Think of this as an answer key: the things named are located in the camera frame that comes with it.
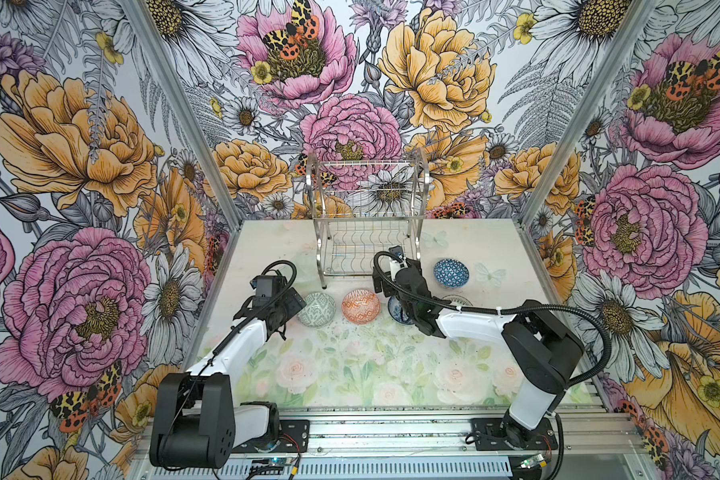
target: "mounting plate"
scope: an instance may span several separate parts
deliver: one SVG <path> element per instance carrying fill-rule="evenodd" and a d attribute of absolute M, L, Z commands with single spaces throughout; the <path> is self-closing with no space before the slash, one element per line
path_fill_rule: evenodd
<path fill-rule="evenodd" d="M 478 452 L 505 451 L 505 450 L 547 450 L 557 449 L 557 438 L 552 431 L 552 424 L 548 418 L 542 418 L 536 427 L 536 436 L 531 437 L 523 448 L 509 445 L 502 439 L 500 425 L 502 417 L 472 418 L 472 433 L 475 435 L 474 446 Z"/>
<path fill-rule="evenodd" d="M 295 441 L 298 442 L 298 449 L 302 452 L 307 451 L 309 444 L 309 420 L 281 420 L 280 429 L 283 433 L 287 434 Z M 259 450 L 258 448 L 251 445 L 250 442 L 243 443 L 234 447 L 230 452 L 231 455 L 236 453 L 296 453 L 296 445 L 280 440 L 277 445 L 268 452 Z"/>

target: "table surface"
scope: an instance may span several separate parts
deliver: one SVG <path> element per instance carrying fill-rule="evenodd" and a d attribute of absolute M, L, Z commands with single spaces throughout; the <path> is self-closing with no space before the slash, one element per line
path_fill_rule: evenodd
<path fill-rule="evenodd" d="M 469 282 L 458 289 L 438 284 L 432 269 L 453 258 L 469 268 Z M 298 269 L 294 287 L 306 297 L 326 292 L 336 302 L 333 322 L 287 324 L 248 361 L 234 390 L 235 402 L 267 400 L 284 408 L 358 406 L 507 405 L 522 373 L 506 346 L 470 339 L 439 339 L 401 325 L 378 295 L 382 312 L 366 325 L 347 321 L 341 302 L 357 288 L 373 291 L 370 277 L 328 277 L 320 287 L 316 238 L 311 221 L 245 222 L 221 281 L 218 300 L 202 332 L 199 356 L 210 351 L 232 325 L 232 315 L 252 294 L 250 279 L 274 260 L 290 260 Z M 433 295 L 460 295 L 476 306 L 511 308 L 536 299 L 546 302 L 511 220 L 425 220 L 422 269 Z M 288 276 L 287 268 L 283 274 Z M 585 385 L 569 390 L 564 402 L 594 403 Z"/>

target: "floral wallpaper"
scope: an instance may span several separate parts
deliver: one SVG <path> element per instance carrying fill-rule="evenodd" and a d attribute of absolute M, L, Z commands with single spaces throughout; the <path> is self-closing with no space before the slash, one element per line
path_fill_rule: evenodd
<path fill-rule="evenodd" d="M 230 239 L 113 13 L 0 0 L 0 478 L 128 475 Z"/>
<path fill-rule="evenodd" d="M 575 194 L 528 227 L 560 297 L 604 322 L 604 389 L 662 478 L 720 480 L 720 0 L 658 2 L 644 38 L 558 179 Z"/>
<path fill-rule="evenodd" d="M 122 0 L 98 2 L 143 57 Z M 148 0 L 241 216 L 311 216 L 305 158 L 428 157 L 431 218 L 519 216 L 630 0 Z M 637 48 L 664 35 L 646 26 Z M 149 79 L 148 67 L 139 70 Z M 555 185 L 579 196 L 580 153 Z M 380 173 L 390 169 L 389 174 Z M 346 216 L 391 213 L 413 170 L 328 167 Z"/>

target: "daisy center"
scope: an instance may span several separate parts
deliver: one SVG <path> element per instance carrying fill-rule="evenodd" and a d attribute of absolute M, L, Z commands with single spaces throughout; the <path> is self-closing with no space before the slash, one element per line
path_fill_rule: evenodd
<path fill-rule="evenodd" d="M 720 402 L 720 384 L 718 382 L 710 382 L 703 385 L 704 394 L 708 400 L 712 402 Z"/>
<path fill-rule="evenodd" d="M 181 11 L 173 4 L 173 0 L 146 0 L 146 6 L 160 34 L 170 36 L 181 29 Z"/>
<path fill-rule="evenodd" d="M 136 414 L 134 415 L 134 425 L 137 427 L 145 426 L 150 417 L 150 404 L 140 403 L 136 407 Z"/>
<path fill-rule="evenodd" d="M 173 318 L 173 314 L 179 309 L 179 282 L 168 280 L 160 294 L 160 314 L 164 319 Z"/>
<path fill-rule="evenodd" d="M 579 10 L 579 30 L 593 37 L 616 31 L 632 0 L 589 0 Z"/>
<path fill-rule="evenodd" d="M 507 153 L 507 148 L 503 145 L 496 145 L 488 151 L 488 157 L 491 160 L 502 158 Z"/>
<path fill-rule="evenodd" d="M 403 198 L 403 184 L 387 184 L 384 188 L 376 190 L 376 198 L 385 203 L 392 203 Z"/>
<path fill-rule="evenodd" d="M 336 153 L 342 156 L 342 160 L 348 161 L 360 161 L 362 160 L 362 145 L 357 145 L 354 141 L 350 140 L 346 145 L 342 145 L 336 142 Z"/>
<path fill-rule="evenodd" d="M 626 214 L 616 220 L 616 232 L 610 238 L 622 254 L 632 254 L 640 246 L 640 225 L 631 224 Z"/>
<path fill-rule="evenodd" d="M 85 312 L 87 314 L 85 322 L 74 328 L 77 334 L 89 339 L 90 336 L 98 333 L 101 338 L 108 340 L 120 318 L 117 302 L 105 296 L 97 302 L 88 303 L 85 306 Z"/>
<path fill-rule="evenodd" d="M 264 64 L 260 64 L 254 68 L 256 69 L 255 75 L 258 78 L 265 78 L 269 74 L 269 69 Z"/>
<path fill-rule="evenodd" d="M 250 110 L 240 110 L 238 119 L 240 120 L 241 124 L 249 127 L 253 123 L 253 112 L 251 112 Z"/>
<path fill-rule="evenodd" d="M 603 302 L 603 318 L 608 329 L 620 335 L 626 335 L 634 327 L 632 317 L 626 312 L 626 308 L 614 300 Z"/>
<path fill-rule="evenodd" d="M 183 172 L 184 178 L 190 182 L 195 181 L 195 166 L 192 164 L 184 164 Z"/>
<path fill-rule="evenodd" d="M 587 137 L 595 137 L 603 129 L 603 124 L 599 120 L 592 120 L 589 125 L 586 126 L 584 134 Z"/>
<path fill-rule="evenodd" d="M 554 254 L 552 254 L 552 264 L 554 264 L 555 266 L 560 266 L 563 264 L 564 258 L 565 258 L 565 255 L 563 255 L 563 249 L 558 248 L 558 249 L 556 249 Z"/>

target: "red wire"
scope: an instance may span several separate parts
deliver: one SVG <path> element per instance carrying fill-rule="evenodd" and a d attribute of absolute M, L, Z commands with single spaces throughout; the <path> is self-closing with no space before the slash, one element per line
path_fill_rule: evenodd
<path fill-rule="evenodd" d="M 301 452 L 302 452 L 302 450 L 298 447 L 297 441 L 294 440 L 293 437 L 291 437 L 291 436 L 288 435 L 287 433 L 283 433 L 282 436 L 288 438 L 288 440 L 290 440 L 291 443 L 296 446 L 296 452 L 297 452 L 297 453 L 301 453 Z"/>

